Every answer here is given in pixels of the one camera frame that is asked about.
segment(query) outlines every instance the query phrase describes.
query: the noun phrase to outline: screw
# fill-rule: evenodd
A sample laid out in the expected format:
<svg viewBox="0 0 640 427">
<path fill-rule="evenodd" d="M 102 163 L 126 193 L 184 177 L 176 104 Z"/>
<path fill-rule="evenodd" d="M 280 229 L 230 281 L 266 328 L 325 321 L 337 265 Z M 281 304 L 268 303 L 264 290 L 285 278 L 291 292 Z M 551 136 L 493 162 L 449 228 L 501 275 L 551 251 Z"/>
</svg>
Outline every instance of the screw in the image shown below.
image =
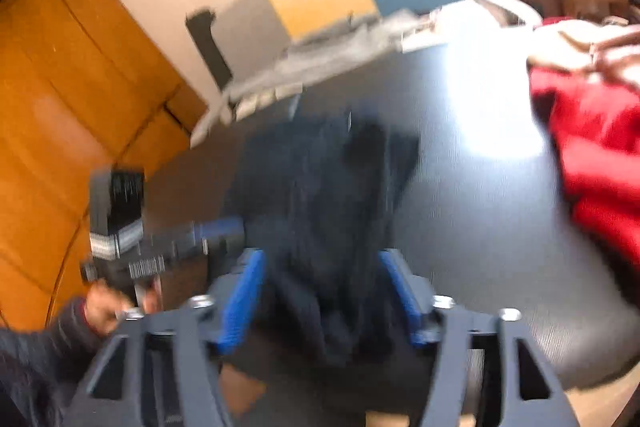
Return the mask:
<svg viewBox="0 0 640 427">
<path fill-rule="evenodd" d="M 456 305 L 456 302 L 451 298 L 444 295 L 434 295 L 433 296 L 433 307 L 439 308 L 441 310 L 450 310 L 453 306 Z"/>
<path fill-rule="evenodd" d="M 522 318 L 522 313 L 516 308 L 503 308 L 498 316 L 506 322 L 515 322 Z"/>
<path fill-rule="evenodd" d="M 210 297 L 206 294 L 196 295 L 189 299 L 189 304 L 192 308 L 209 308 L 210 306 L 213 306 L 214 303 L 215 300 L 213 299 L 213 297 Z"/>
<path fill-rule="evenodd" d="M 145 313 L 140 308 L 131 308 L 124 312 L 124 318 L 126 321 L 136 321 L 145 316 Z"/>
</svg>

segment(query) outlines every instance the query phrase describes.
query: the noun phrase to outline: black metal frame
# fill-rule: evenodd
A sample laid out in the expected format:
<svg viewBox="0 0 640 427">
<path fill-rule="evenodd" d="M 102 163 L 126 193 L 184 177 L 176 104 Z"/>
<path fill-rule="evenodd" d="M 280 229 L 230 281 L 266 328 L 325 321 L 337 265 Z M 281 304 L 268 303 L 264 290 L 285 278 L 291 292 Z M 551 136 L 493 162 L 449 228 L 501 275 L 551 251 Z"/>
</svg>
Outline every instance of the black metal frame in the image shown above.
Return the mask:
<svg viewBox="0 0 640 427">
<path fill-rule="evenodd" d="M 117 245 L 119 235 L 116 232 L 102 238 L 111 239 Z M 137 300 L 135 286 L 148 287 L 155 277 L 184 261 L 208 257 L 209 280 L 212 280 L 222 269 L 216 263 L 229 258 L 237 259 L 242 250 L 244 226 L 239 217 L 192 222 L 147 235 L 127 250 L 114 249 L 110 259 L 104 259 L 92 251 L 89 259 L 80 264 L 80 275 L 86 283 L 102 279 L 111 288 Z"/>
<path fill-rule="evenodd" d="M 551 365 L 520 312 L 471 312 L 435 296 L 396 250 L 380 253 L 408 339 L 436 363 L 421 427 L 458 425 L 467 350 L 483 349 L 479 427 L 577 427 Z M 130 312 L 81 382 L 65 427 L 231 427 L 217 356 L 236 347 L 259 297 L 264 255 L 247 250 L 209 292 L 175 311 Z"/>
<path fill-rule="evenodd" d="M 213 75 L 213 79 L 216 81 L 220 91 L 222 91 L 226 84 L 231 81 L 233 73 L 211 34 L 211 25 L 215 20 L 216 14 L 204 8 L 187 16 L 184 24 L 187 26 L 191 39 L 193 39 L 198 48 L 207 69 Z"/>
</svg>

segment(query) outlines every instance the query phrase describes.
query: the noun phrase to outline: sleeve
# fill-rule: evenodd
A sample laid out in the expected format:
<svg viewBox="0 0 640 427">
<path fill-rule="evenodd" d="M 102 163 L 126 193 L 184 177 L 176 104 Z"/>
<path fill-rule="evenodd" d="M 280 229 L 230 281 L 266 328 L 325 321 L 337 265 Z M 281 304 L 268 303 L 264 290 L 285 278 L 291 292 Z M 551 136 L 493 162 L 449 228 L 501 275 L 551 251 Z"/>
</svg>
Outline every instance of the sleeve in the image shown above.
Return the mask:
<svg viewBox="0 0 640 427">
<path fill-rule="evenodd" d="M 84 319 L 84 299 L 69 301 L 49 328 L 33 333 L 0 329 L 0 351 L 47 380 L 79 380 L 100 347 Z"/>
</svg>

